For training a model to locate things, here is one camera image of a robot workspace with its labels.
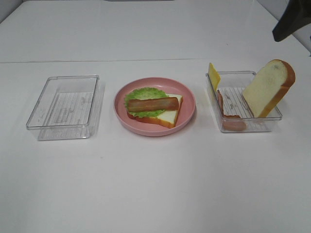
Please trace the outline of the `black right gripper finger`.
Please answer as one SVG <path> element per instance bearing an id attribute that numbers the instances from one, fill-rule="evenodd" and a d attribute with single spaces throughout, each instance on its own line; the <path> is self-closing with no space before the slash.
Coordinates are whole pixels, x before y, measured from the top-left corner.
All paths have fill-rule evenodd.
<path id="1" fill-rule="evenodd" d="M 282 17 L 272 30 L 274 40 L 280 42 L 311 23 L 311 0 L 290 0 Z"/>

